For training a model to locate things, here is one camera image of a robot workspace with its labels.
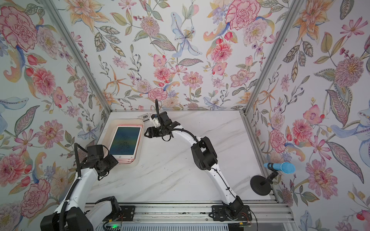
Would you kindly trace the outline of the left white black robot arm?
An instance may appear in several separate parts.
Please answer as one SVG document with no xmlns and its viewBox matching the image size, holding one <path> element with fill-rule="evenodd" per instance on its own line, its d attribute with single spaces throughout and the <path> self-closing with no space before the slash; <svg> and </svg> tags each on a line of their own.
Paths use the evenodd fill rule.
<svg viewBox="0 0 370 231">
<path fill-rule="evenodd" d="M 109 174 L 118 164 L 117 159 L 101 144 L 84 149 L 75 143 L 74 151 L 77 176 L 61 205 L 42 219 L 42 231 L 94 231 L 103 220 L 110 222 L 121 217 L 114 196 L 98 200 L 91 210 L 85 211 L 92 186 Z"/>
</svg>

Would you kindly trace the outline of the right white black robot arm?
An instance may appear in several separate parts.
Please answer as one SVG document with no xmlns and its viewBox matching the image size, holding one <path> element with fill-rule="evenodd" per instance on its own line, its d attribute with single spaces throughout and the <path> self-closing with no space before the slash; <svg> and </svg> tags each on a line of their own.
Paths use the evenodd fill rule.
<svg viewBox="0 0 370 231">
<path fill-rule="evenodd" d="M 145 116 L 144 120 L 153 123 L 153 127 L 146 129 L 144 134 L 147 138 L 182 138 L 190 143 L 190 149 L 196 167 L 208 174 L 218 190 L 222 204 L 212 206 L 208 214 L 213 221 L 240 221 L 251 222 L 252 212 L 249 206 L 244 205 L 242 199 L 232 190 L 227 183 L 221 168 L 218 165 L 216 151 L 208 137 L 198 138 L 185 130 L 177 121 L 172 121 L 167 112 L 157 112 Z"/>
</svg>

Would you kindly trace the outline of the cream plastic storage box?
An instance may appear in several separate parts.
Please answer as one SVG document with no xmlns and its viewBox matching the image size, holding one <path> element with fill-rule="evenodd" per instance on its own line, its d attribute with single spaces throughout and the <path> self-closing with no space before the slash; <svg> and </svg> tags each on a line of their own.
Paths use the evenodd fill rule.
<svg viewBox="0 0 370 231">
<path fill-rule="evenodd" d="M 121 166 L 124 166 L 124 167 L 134 167 L 139 162 L 141 149 L 142 149 L 142 141 L 144 139 L 144 122 L 143 121 L 141 121 L 139 119 L 115 119 L 115 120 L 111 121 L 108 124 L 107 130 L 104 134 L 104 137 L 101 141 L 101 144 L 105 145 L 109 149 L 109 145 L 112 141 L 114 132 L 115 132 L 117 126 L 120 125 L 120 124 L 123 124 L 123 125 L 142 125 L 143 126 L 141 140 L 140 140 L 140 146 L 139 146 L 139 149 L 138 149 L 138 156 L 137 156 L 136 160 L 134 161 L 133 164 L 130 164 L 130 165 L 120 164 Z"/>
</svg>

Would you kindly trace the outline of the pink writing tablet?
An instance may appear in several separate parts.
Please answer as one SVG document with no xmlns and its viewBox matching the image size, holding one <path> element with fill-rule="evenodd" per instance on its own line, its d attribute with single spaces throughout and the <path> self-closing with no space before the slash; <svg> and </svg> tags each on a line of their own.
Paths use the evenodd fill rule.
<svg viewBox="0 0 370 231">
<path fill-rule="evenodd" d="M 142 125 L 117 126 L 109 145 L 109 154 L 113 155 L 119 164 L 130 165 L 136 160 L 142 129 Z"/>
</svg>

